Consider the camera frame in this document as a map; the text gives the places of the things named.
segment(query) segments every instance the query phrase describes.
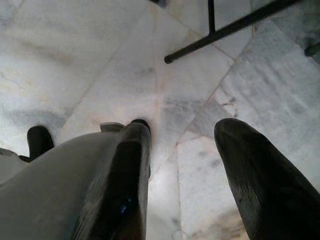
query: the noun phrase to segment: marble floor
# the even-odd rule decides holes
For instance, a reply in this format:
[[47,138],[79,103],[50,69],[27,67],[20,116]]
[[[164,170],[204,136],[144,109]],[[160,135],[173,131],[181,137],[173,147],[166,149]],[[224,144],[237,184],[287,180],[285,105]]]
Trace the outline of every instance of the marble floor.
[[[216,28],[270,0],[215,0]],[[207,0],[0,1],[0,147],[28,155],[99,124],[152,130],[148,240],[247,240],[213,140],[223,118],[266,135],[320,190],[320,1],[304,0],[172,64],[208,33]]]

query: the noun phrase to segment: floor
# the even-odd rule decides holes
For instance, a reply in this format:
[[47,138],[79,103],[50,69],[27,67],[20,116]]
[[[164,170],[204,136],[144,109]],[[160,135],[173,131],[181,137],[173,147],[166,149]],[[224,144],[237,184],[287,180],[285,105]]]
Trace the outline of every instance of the floor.
[[[215,0],[216,28],[270,0]],[[28,155],[103,122],[152,128],[148,240],[247,240],[213,140],[217,121],[266,135],[320,190],[320,1],[304,0],[172,64],[208,32],[206,0],[0,1],[0,147]]]

